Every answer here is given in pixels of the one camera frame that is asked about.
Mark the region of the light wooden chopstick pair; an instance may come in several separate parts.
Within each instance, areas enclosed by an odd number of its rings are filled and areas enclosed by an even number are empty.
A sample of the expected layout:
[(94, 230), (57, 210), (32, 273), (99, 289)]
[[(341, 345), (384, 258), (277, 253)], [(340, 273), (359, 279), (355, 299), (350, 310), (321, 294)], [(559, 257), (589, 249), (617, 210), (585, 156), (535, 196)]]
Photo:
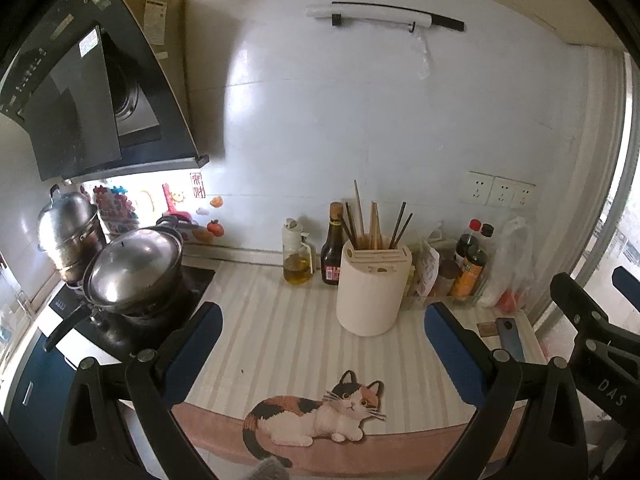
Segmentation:
[(358, 243), (359, 249), (364, 249), (366, 248), (366, 245), (367, 245), (367, 235), (363, 225), (361, 200), (360, 200), (360, 193), (359, 193), (357, 180), (354, 180), (354, 190), (355, 190), (356, 217), (357, 217), (357, 243)]

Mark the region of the light chopstick patterned end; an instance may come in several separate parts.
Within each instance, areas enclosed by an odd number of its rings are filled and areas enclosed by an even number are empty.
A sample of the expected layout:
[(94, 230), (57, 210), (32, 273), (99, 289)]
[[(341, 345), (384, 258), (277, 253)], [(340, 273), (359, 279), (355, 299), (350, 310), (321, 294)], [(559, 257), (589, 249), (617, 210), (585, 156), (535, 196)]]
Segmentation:
[(374, 248), (375, 250), (382, 250), (384, 248), (383, 237), (381, 232), (381, 223), (380, 223), (380, 213), (378, 212), (378, 204), (372, 204), (374, 209), (374, 227), (375, 227), (375, 236), (374, 236)]

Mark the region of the dark chopstick pair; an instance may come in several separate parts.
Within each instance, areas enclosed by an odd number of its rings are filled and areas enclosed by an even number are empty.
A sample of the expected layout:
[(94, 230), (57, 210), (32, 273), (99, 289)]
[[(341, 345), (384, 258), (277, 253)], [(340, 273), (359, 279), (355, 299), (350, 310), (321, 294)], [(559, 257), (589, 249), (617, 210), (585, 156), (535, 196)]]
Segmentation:
[(350, 239), (350, 242), (352, 243), (352, 247), (354, 249), (358, 249), (358, 240), (357, 240), (357, 234), (355, 230), (355, 223), (354, 223), (354, 219), (352, 218), (352, 208), (350, 208), (348, 202), (345, 202), (345, 210), (347, 214), (348, 230), (350, 233), (349, 239)]

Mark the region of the blue smartphone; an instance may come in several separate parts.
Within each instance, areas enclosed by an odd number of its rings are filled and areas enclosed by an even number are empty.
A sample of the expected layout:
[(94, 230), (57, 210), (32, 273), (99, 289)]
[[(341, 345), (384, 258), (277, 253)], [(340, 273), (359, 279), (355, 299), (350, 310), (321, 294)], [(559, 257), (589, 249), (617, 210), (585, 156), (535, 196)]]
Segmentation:
[(496, 327), (501, 348), (506, 350), (515, 361), (524, 363), (525, 353), (518, 332), (518, 324), (514, 318), (496, 318)]

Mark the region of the black gas stove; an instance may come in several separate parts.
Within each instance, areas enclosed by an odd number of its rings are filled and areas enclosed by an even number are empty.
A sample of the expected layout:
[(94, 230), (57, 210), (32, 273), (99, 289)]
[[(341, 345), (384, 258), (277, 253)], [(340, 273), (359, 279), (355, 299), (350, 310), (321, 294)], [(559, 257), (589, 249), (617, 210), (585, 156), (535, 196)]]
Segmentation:
[(50, 352), (72, 332), (119, 361), (127, 361), (144, 349), (157, 349), (198, 308), (215, 272), (210, 269), (182, 266), (178, 278), (155, 298), (146, 298), (122, 311), (108, 310), (93, 304), (82, 289), (64, 285), (49, 302), (49, 308), (61, 321), (43, 343)]

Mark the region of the small brown card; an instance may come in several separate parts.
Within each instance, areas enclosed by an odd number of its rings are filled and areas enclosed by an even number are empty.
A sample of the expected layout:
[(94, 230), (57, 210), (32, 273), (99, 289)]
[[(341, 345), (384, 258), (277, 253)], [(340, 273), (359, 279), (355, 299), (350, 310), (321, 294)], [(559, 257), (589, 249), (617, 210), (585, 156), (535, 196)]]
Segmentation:
[(477, 331), (482, 338), (497, 337), (499, 335), (495, 321), (478, 323)]

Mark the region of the white plastic bag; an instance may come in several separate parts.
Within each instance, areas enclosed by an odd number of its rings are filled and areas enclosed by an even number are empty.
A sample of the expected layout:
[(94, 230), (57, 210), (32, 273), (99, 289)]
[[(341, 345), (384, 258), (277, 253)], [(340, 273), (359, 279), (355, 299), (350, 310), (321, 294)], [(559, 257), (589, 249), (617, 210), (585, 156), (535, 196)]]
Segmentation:
[(533, 229), (526, 219), (516, 217), (506, 222), (476, 298), (477, 307), (497, 308), (504, 314), (524, 307), (534, 280), (533, 252)]

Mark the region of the steel wok with lid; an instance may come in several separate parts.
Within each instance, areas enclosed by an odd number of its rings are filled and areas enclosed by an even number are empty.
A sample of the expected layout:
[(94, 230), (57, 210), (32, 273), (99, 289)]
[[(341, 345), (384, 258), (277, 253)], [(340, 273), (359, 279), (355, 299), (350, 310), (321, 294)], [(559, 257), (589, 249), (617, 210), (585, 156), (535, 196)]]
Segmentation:
[(163, 294), (182, 267), (183, 239), (177, 226), (175, 216), (166, 216), (154, 226), (117, 237), (89, 263), (82, 293), (98, 307), (115, 311)]

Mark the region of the orange label bottle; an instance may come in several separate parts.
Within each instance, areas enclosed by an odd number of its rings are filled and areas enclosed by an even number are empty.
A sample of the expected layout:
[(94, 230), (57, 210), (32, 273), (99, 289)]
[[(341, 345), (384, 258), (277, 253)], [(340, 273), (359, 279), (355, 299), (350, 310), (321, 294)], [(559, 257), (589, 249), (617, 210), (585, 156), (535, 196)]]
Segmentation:
[(462, 271), (450, 289), (450, 296), (454, 298), (471, 296), (480, 274), (485, 269), (487, 260), (484, 249), (480, 246), (470, 247), (463, 261)]

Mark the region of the snack packet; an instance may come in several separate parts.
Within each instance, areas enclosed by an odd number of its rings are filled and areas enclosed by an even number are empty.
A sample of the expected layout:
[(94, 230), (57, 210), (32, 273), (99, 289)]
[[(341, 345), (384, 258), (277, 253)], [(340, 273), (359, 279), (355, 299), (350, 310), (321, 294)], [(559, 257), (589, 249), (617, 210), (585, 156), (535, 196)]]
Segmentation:
[(413, 278), (410, 297), (427, 297), (432, 291), (439, 272), (439, 252), (424, 238), (413, 258)]

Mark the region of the black cap bottle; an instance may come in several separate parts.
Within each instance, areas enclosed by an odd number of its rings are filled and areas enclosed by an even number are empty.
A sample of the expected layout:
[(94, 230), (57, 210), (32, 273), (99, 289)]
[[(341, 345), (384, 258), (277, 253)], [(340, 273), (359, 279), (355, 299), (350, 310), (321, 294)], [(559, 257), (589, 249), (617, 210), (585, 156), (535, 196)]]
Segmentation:
[(488, 222), (483, 223), (480, 227), (480, 248), (486, 252), (488, 257), (495, 252), (495, 228)]

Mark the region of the red cap bottle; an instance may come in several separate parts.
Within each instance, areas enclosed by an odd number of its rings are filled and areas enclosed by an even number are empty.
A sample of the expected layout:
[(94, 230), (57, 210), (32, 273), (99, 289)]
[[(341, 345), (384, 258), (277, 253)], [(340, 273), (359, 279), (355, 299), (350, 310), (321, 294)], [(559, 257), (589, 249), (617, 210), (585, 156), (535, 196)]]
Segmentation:
[(471, 246), (478, 244), (478, 234), (482, 228), (482, 222), (472, 219), (468, 228), (458, 238), (456, 248), (454, 248), (454, 262), (458, 266), (463, 266), (466, 254)]

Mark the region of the white utensil holder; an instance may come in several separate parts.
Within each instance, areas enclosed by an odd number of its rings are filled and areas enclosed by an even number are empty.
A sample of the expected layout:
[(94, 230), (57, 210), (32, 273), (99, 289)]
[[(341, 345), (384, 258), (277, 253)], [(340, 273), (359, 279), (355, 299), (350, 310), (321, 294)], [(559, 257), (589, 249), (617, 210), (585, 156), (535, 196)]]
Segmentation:
[(343, 247), (335, 313), (341, 326), (360, 337), (388, 332), (395, 324), (409, 281), (412, 255), (395, 249)]

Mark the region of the steel stock pot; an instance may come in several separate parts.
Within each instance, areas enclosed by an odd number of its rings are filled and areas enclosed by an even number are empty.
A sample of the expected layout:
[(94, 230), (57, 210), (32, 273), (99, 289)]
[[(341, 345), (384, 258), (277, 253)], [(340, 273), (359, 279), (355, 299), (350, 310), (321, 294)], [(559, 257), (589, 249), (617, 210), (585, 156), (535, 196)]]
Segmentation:
[(81, 192), (62, 193), (55, 184), (38, 214), (38, 246), (62, 280), (77, 286), (89, 263), (107, 245), (98, 207)]

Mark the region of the oil dispenser bottle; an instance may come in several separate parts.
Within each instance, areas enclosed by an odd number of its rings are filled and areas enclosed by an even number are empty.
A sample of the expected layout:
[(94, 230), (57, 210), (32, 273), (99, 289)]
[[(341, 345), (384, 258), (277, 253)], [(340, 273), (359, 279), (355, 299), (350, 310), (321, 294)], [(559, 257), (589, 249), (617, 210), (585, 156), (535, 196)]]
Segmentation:
[(288, 284), (301, 285), (314, 274), (314, 248), (302, 224), (287, 218), (282, 228), (282, 269)]

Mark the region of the dark soy sauce bottle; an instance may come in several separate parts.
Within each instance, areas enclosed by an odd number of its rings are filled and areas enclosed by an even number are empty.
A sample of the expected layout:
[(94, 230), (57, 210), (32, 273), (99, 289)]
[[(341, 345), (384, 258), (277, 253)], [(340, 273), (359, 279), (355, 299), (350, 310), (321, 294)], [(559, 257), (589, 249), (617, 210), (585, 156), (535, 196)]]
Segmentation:
[(328, 235), (320, 255), (322, 281), (328, 285), (337, 285), (340, 280), (344, 246), (342, 214), (343, 204), (333, 202), (330, 205)]

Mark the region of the black range hood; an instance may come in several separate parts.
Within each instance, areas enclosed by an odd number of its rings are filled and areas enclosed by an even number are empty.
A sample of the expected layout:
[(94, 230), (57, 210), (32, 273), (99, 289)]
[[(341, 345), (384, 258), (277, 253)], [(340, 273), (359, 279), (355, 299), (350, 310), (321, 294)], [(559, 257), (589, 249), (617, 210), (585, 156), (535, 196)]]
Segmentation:
[(55, 0), (2, 76), (1, 113), (28, 133), (41, 180), (209, 161), (124, 0)]

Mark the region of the white wall socket panel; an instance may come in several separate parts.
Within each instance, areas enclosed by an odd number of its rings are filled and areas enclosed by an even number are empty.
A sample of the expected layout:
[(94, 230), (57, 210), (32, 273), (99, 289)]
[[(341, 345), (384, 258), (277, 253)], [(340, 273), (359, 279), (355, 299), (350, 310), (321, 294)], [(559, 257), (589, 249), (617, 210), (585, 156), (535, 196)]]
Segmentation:
[(526, 209), (536, 197), (536, 185), (468, 171), (462, 178), (462, 203), (509, 209)]

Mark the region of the wall rack with roll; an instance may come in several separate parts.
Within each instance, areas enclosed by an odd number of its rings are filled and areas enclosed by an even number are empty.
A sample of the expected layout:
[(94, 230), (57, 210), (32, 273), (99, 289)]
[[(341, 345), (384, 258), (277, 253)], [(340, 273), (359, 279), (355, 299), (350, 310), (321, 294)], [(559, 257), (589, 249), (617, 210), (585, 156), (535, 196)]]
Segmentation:
[(413, 32), (417, 27), (443, 27), (455, 32), (465, 31), (465, 22), (440, 14), (393, 6), (384, 3), (333, 1), (311, 3), (306, 6), (308, 18), (328, 18), (333, 26), (341, 26), (344, 18), (407, 25)]

